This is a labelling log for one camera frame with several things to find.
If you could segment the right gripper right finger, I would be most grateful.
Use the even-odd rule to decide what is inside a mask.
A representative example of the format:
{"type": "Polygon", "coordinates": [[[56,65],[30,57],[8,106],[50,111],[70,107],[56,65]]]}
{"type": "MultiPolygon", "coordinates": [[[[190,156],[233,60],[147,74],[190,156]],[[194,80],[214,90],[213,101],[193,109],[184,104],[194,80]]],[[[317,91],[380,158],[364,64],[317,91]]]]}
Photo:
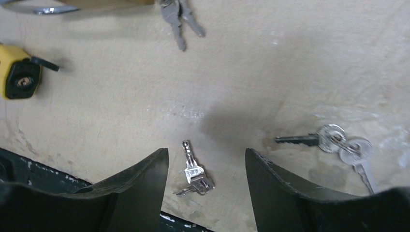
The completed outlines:
{"type": "Polygon", "coordinates": [[[246,174],[260,232],[360,232],[354,196],[308,181],[252,148],[245,152],[246,174]]]}

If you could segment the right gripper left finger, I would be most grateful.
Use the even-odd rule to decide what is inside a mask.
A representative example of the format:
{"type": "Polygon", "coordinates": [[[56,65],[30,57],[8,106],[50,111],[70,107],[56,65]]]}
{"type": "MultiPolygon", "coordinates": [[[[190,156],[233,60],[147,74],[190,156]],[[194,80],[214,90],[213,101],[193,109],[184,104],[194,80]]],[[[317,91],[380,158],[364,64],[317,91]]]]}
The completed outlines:
{"type": "Polygon", "coordinates": [[[168,170],[168,149],[160,148],[137,164],[81,188],[76,194],[106,198],[101,232],[154,232],[159,226],[168,170]]]}

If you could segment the small yellow padlock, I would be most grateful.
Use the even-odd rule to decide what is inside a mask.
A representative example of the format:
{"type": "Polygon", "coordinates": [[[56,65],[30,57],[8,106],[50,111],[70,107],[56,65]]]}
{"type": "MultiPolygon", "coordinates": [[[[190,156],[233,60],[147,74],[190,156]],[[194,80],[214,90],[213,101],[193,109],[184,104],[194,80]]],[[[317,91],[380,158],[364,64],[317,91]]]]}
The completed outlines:
{"type": "Polygon", "coordinates": [[[60,67],[29,55],[23,48],[0,45],[0,93],[7,100],[31,98],[41,82],[42,69],[55,72],[60,67]]]}

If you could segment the black headed key bunch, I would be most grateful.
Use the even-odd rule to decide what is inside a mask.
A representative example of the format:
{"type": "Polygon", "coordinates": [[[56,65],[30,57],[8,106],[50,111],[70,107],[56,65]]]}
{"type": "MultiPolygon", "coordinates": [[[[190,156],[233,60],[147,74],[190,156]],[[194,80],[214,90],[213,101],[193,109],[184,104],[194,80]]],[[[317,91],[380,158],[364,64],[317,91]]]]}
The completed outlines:
{"type": "Polygon", "coordinates": [[[179,50],[186,51],[186,42],[182,36],[181,19],[199,36],[205,37],[205,29],[196,21],[187,0],[160,0],[159,6],[163,19],[170,24],[179,50]]]}

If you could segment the large brass padlock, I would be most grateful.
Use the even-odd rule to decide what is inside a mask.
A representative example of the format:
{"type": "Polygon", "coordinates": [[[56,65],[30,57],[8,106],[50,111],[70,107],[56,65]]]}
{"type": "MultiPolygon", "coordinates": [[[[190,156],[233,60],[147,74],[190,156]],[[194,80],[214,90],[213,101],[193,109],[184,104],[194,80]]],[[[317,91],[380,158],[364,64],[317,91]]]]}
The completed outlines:
{"type": "Polygon", "coordinates": [[[113,10],[155,4],[154,0],[58,0],[59,5],[33,6],[26,0],[2,0],[0,6],[16,13],[58,15],[80,10],[113,10]]]}

